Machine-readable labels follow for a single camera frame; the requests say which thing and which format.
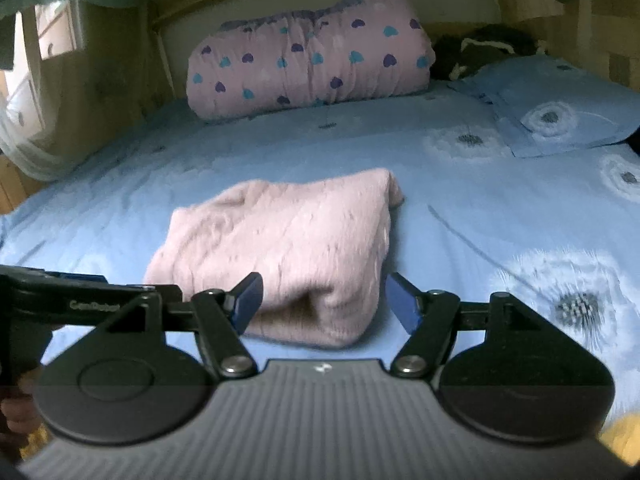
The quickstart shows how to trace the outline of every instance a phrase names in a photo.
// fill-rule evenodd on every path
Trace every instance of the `white logo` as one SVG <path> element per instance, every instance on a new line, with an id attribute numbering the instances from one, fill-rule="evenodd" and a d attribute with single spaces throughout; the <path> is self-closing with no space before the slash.
<path id="1" fill-rule="evenodd" d="M 329 363 L 322 363 L 321 365 L 314 366 L 314 370 L 321 374 L 325 374 L 331 371 L 334 367 L 332 367 Z"/>
<path id="2" fill-rule="evenodd" d="M 71 300 L 69 302 L 69 308 L 73 310 L 100 310 L 101 312 L 117 312 L 120 309 L 120 305 L 110 305 L 106 303 L 79 303 L 79 301 Z"/>

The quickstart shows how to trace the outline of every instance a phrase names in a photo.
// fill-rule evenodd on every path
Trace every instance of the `pillowcase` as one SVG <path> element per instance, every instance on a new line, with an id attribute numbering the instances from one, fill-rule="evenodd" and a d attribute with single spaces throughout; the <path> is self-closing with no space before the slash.
<path id="1" fill-rule="evenodd" d="M 409 0 L 343 0 L 224 23 L 189 58 L 189 106 L 205 119 L 425 90 L 435 59 Z"/>
<path id="2" fill-rule="evenodd" d="M 510 58 L 449 85 L 492 106 L 519 157 L 613 144 L 640 126 L 640 94 L 549 56 Z"/>

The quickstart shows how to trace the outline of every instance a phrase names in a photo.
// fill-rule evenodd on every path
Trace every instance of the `folded pink cloth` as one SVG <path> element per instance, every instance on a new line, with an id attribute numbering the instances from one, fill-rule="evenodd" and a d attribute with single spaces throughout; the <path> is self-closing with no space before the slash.
<path id="1" fill-rule="evenodd" d="M 145 283 L 175 283 L 187 301 L 208 288 L 229 290 L 257 271 L 264 300 L 247 333 L 346 346 L 378 307 L 389 208 L 402 199 L 382 169 L 311 184 L 241 182 L 174 211 Z"/>

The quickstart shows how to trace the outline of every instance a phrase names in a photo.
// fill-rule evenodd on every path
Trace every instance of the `finger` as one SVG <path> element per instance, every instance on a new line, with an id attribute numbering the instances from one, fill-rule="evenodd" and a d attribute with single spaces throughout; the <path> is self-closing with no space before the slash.
<path id="1" fill-rule="evenodd" d="M 39 417 L 31 397 L 3 399 L 0 402 L 0 410 L 8 421 L 21 422 Z"/>
<path id="2" fill-rule="evenodd" d="M 16 422 L 14 420 L 8 420 L 6 425 L 9 428 L 9 430 L 24 436 L 24 435 L 30 435 L 31 433 L 36 431 L 40 427 L 41 423 L 42 421 L 40 420 L 39 417 L 37 417 L 37 418 L 32 418 L 30 420 L 22 420 L 20 422 Z"/>
<path id="3" fill-rule="evenodd" d="M 23 434 L 0 433 L 0 446 L 25 447 L 29 437 Z"/>
<path id="4" fill-rule="evenodd" d="M 20 388 L 20 390 L 27 395 L 33 395 L 33 389 L 41 373 L 42 367 L 39 366 L 37 368 L 34 368 L 33 370 L 28 371 L 27 373 L 22 374 L 20 376 L 20 379 L 18 379 L 18 388 Z"/>

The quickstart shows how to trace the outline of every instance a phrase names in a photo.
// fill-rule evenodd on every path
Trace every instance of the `black round disc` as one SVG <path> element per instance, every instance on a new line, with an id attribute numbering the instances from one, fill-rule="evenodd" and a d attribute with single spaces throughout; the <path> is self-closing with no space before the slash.
<path id="1" fill-rule="evenodd" d="M 612 402 L 612 384 L 580 383 L 575 364 L 536 353 L 481 345 L 442 371 L 447 411 L 477 431 L 526 444 L 551 444 L 595 434 Z"/>
<path id="2" fill-rule="evenodd" d="M 209 399 L 209 377 L 190 355 L 145 338 L 118 339 L 110 336 L 114 344 L 90 359 L 68 351 L 44 368 L 34 401 L 53 433 L 84 444 L 135 444 L 183 425 Z"/>

